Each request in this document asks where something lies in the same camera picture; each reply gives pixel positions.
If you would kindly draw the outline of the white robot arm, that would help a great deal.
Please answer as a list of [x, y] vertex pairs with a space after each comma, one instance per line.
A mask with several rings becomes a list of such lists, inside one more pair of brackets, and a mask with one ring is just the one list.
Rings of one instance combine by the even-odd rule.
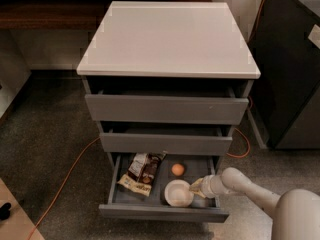
[[311, 191], [292, 189], [278, 195], [233, 167], [197, 179], [189, 190], [203, 198], [245, 195], [272, 219], [271, 240], [320, 240], [320, 196]]

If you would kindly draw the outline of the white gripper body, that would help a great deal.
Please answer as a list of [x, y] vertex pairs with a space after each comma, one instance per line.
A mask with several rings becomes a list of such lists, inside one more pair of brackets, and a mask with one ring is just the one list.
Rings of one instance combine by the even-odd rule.
[[219, 175], [208, 175], [202, 180], [201, 191], [206, 198], [214, 198], [225, 194], [227, 189], [223, 185]]

